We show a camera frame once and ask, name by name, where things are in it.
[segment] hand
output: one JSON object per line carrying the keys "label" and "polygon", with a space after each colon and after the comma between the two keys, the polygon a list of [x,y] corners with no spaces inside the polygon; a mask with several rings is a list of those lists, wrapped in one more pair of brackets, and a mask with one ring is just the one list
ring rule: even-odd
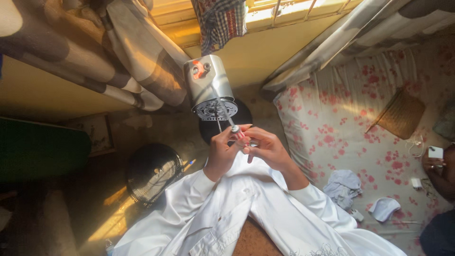
{"label": "hand", "polygon": [[258,127],[250,128],[244,134],[258,143],[257,147],[248,146],[243,149],[245,154],[249,154],[249,164],[253,160],[253,157],[259,157],[272,169],[280,172],[297,167],[275,134]]}
{"label": "hand", "polygon": [[428,148],[422,157],[422,166],[425,172],[434,172],[438,169],[438,165],[445,166],[444,159],[440,158],[429,158]]}
{"label": "hand", "polygon": [[[242,131],[248,129],[251,124],[239,125]],[[250,141],[249,137],[243,137],[229,147],[228,141],[232,141],[231,127],[227,127],[222,133],[213,136],[210,142],[210,152],[208,154],[207,165],[202,169],[204,174],[216,182],[229,171],[237,152],[243,148],[245,143]]]}
{"label": "hand", "polygon": [[257,147],[248,146],[243,149],[245,154],[249,154],[249,164],[253,157],[261,158],[272,169],[281,172],[288,190],[303,189],[310,184],[307,177],[289,157],[289,154],[275,134],[266,132],[258,127],[250,128],[244,134],[258,143]]}

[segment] wall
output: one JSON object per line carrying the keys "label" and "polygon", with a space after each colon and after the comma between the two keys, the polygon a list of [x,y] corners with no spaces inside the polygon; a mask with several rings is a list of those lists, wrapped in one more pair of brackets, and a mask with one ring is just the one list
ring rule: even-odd
{"label": "wall", "polygon": [[1,116],[58,122],[132,108],[7,56],[3,60]]}
{"label": "wall", "polygon": [[[228,42],[220,56],[232,87],[261,82],[341,15],[265,30]],[[199,46],[185,48],[191,57]],[[5,56],[0,81],[0,115],[58,122],[132,108],[107,96]]]}
{"label": "wall", "polygon": [[[341,17],[337,15],[246,34],[233,38],[214,54],[221,57],[231,87],[261,82]],[[193,59],[201,56],[200,46],[183,50]]]}

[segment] floral bedsheet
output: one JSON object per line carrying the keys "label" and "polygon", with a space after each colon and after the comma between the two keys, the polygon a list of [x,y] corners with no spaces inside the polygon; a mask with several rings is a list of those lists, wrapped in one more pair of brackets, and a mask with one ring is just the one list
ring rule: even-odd
{"label": "floral bedsheet", "polygon": [[[420,98],[425,113],[414,132],[420,146],[379,126],[366,128],[386,106],[397,87]],[[432,199],[415,190],[410,179],[426,178],[420,154],[429,145],[450,144],[431,128],[455,92],[455,36],[435,37],[403,50],[327,66],[308,80],[288,87],[274,103],[283,123],[292,158],[319,189],[336,169],[350,169],[363,194],[352,209],[365,217],[360,228],[376,232],[408,255],[424,255],[419,234],[438,213],[453,208],[439,194]],[[401,204],[381,224],[368,209],[380,197]]]}

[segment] red and white screwdriver handle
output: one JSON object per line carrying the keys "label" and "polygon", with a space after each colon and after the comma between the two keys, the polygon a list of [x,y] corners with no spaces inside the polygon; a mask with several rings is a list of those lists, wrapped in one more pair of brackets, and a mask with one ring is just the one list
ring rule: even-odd
{"label": "red and white screwdriver handle", "polygon": [[[238,125],[234,125],[232,127],[231,133],[234,135],[236,140],[240,140],[241,138],[245,137],[245,134],[243,134],[242,129],[240,129],[240,126],[238,126]],[[243,145],[243,147],[245,148],[245,147],[247,147],[249,145],[250,145],[250,143],[246,142]]]}

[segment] white phone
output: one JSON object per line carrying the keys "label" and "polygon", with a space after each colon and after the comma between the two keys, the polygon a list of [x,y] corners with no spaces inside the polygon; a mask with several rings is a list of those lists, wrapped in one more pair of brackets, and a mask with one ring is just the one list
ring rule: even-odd
{"label": "white phone", "polygon": [[429,158],[444,158],[444,150],[435,146],[428,147],[428,157]]}

